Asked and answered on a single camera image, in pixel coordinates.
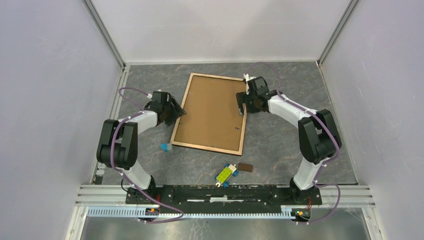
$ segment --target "brown eraser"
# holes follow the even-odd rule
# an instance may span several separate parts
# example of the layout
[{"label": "brown eraser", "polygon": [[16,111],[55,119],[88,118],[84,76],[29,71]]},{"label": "brown eraser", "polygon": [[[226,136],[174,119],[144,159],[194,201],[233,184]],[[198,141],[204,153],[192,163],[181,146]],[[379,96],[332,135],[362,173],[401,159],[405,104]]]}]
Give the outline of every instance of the brown eraser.
[{"label": "brown eraser", "polygon": [[253,170],[253,166],[246,163],[238,163],[238,170],[251,173]]}]

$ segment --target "wooden frame edge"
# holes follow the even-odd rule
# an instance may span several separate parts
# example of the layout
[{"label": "wooden frame edge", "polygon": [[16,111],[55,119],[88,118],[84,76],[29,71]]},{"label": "wooden frame edge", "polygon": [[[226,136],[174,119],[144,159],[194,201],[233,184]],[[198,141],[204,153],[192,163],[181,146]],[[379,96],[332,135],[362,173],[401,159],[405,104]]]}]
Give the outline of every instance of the wooden frame edge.
[{"label": "wooden frame edge", "polygon": [[[187,83],[187,87],[185,88],[184,96],[182,97],[181,108],[183,108],[183,109],[184,109],[184,104],[186,103],[187,95],[189,93],[189,89],[190,89],[190,86],[192,84],[192,80],[193,80],[194,76],[214,78],[214,79],[233,80],[233,81],[243,81],[242,78],[237,78],[237,77],[217,76],[217,75],[211,75],[211,74],[203,74],[203,73],[192,72],[190,74],[190,78],[188,79],[188,83]],[[243,104],[243,109],[244,109],[244,112],[246,113],[247,110],[246,110],[245,104]],[[212,152],[218,152],[218,153],[232,154],[232,155],[238,155],[238,156],[242,155],[243,144],[244,144],[244,141],[245,141],[247,114],[243,115],[243,121],[242,121],[242,125],[241,125],[240,144],[238,146],[238,151],[175,141],[174,139],[175,139],[175,135],[177,134],[178,126],[180,124],[180,119],[181,118],[179,117],[175,122],[175,126],[173,128],[172,135],[171,135],[171,140],[169,141],[170,144],[175,145],[175,146],[181,146],[181,147],[187,147],[187,148],[193,148],[193,149],[200,149],[200,150],[206,150],[206,151],[212,151]]]}]

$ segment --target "wall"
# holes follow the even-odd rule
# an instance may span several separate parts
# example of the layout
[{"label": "wall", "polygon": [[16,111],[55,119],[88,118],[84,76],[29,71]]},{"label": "wall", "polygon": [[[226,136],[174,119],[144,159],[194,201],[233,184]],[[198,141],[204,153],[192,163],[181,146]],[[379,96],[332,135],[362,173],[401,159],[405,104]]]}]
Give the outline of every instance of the wall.
[{"label": "wall", "polygon": [[126,62],[316,60],[349,0],[93,0]]},{"label": "wall", "polygon": [[1,1],[0,239],[64,239],[119,71],[82,1]]},{"label": "wall", "polygon": [[424,2],[360,1],[323,64],[345,141],[388,239],[422,239]]}]

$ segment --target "toy vehicle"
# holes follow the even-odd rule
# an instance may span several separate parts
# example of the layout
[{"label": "toy vehicle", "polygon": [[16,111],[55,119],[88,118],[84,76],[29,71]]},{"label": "toy vehicle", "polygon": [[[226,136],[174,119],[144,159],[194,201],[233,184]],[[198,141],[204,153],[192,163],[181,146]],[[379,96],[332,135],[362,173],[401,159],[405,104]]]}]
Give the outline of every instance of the toy vehicle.
[{"label": "toy vehicle", "polygon": [[236,168],[236,165],[232,165],[227,163],[224,167],[224,169],[221,171],[220,174],[217,174],[215,176],[215,180],[216,180],[216,186],[217,187],[221,187],[223,186],[224,188],[228,187],[229,183],[228,183],[228,179],[231,176],[237,176],[239,174],[239,171]]}]

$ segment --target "brown board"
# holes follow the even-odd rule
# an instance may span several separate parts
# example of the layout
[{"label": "brown board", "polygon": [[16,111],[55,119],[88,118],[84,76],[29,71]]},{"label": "brown board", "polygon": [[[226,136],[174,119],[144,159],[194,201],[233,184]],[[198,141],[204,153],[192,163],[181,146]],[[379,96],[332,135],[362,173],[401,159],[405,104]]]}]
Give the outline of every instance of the brown board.
[{"label": "brown board", "polygon": [[242,155],[246,114],[239,115],[236,93],[246,91],[241,78],[192,73],[170,143]]}]

